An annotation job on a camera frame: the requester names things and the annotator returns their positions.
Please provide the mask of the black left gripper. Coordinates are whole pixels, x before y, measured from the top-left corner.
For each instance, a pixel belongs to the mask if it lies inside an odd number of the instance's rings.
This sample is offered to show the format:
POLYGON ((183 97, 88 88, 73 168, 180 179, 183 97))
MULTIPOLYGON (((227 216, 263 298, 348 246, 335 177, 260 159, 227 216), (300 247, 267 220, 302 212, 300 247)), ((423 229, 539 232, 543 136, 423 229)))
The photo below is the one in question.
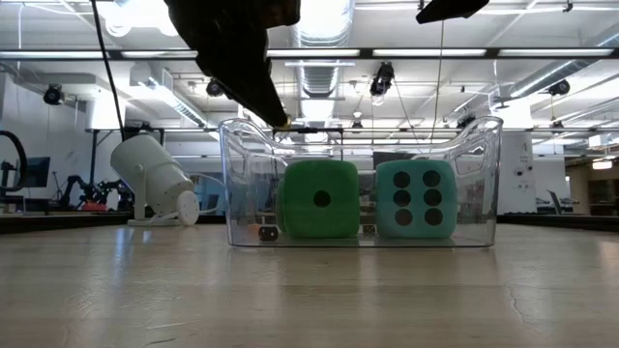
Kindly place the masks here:
POLYGON ((196 64, 203 73, 266 124, 282 126, 287 114, 260 58, 266 56, 269 29, 299 22, 300 0, 163 1, 179 36, 199 52, 196 64), (230 54, 237 50, 258 57, 230 54))

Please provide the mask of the large teal foam die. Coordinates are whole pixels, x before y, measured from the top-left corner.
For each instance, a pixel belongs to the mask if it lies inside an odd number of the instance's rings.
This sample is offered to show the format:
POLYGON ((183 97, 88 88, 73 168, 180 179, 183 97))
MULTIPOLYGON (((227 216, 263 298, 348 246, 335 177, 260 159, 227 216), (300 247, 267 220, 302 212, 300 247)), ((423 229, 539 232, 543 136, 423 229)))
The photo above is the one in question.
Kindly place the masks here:
POLYGON ((391 239, 448 239, 457 225, 457 181, 448 162, 401 159, 375 172, 375 222, 391 239))

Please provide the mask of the white cylindrical spotlight lamp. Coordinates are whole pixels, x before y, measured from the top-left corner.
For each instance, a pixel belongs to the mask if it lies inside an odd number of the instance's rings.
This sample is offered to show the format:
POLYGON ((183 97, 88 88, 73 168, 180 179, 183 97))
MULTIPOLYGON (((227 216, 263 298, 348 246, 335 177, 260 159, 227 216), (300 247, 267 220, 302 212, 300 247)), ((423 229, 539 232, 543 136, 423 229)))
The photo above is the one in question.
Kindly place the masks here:
POLYGON ((134 194, 129 226, 193 226, 199 217, 194 184, 153 137, 136 135, 118 145, 110 165, 134 194))

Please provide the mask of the clear plastic bin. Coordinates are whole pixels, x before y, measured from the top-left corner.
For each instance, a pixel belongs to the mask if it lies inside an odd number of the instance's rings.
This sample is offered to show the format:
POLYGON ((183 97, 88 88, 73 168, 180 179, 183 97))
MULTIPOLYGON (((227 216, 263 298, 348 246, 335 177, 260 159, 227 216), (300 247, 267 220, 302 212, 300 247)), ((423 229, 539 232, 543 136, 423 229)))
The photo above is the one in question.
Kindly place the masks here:
POLYGON ((441 141, 349 139, 334 142, 292 142, 282 130, 265 131, 237 119, 221 124, 221 161, 226 198, 228 241, 236 247, 489 247, 495 241, 500 145, 503 123, 484 117, 441 141), (261 242, 248 225, 277 226, 276 192, 288 165, 303 160, 342 160, 353 163, 360 184, 358 233, 347 239, 293 239, 279 233, 274 242, 261 242), (457 225, 448 239, 365 237, 365 224, 374 225, 376 166, 393 160, 443 160, 457 181, 457 225))

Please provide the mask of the dark computer monitor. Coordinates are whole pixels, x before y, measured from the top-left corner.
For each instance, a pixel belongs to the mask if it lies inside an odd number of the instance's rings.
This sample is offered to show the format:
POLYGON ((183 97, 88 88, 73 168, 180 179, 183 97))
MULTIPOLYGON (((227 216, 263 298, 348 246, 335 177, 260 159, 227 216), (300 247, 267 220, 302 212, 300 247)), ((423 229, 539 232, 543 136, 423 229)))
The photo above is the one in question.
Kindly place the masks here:
POLYGON ((28 158, 23 186, 25 188, 45 188, 49 174, 50 158, 28 158))

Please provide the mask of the silver ceiling duct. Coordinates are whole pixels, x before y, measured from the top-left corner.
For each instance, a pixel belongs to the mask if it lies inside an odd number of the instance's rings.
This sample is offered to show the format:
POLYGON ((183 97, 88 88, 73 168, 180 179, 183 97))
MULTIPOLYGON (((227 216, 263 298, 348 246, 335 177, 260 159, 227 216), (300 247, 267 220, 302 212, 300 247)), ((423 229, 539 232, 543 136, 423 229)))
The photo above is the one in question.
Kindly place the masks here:
MULTIPOLYGON (((300 20, 292 27, 293 46, 333 48, 347 45, 355 0, 301 0, 300 20)), ((303 98, 330 98, 339 83, 337 67, 297 69, 303 98)))

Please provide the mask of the black overhead frame bar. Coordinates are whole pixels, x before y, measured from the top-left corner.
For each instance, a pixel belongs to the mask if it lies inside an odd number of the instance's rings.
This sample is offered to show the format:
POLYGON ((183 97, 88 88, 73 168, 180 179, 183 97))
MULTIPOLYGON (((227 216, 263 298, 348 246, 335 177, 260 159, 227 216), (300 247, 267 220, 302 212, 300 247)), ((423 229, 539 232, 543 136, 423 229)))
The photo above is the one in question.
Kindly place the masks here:
MULTIPOLYGON (((274 60, 576 60, 619 59, 619 47, 575 48, 275 48, 266 51, 274 60)), ((98 61, 98 50, 0 50, 1 61, 98 61)))

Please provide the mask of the black aluminium table frame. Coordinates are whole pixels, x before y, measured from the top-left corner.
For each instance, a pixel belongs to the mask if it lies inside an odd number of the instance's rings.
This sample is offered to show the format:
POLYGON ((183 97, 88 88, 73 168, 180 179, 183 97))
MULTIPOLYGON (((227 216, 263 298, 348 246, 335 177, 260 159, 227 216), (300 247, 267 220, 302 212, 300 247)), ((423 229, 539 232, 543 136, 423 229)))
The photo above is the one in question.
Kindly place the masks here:
MULTIPOLYGON (((12 215, 0 217, 0 235, 121 225, 125 224, 128 219, 128 215, 119 214, 33 217, 12 215)), ((619 233, 619 217, 508 214, 498 216, 496 222, 619 233)))

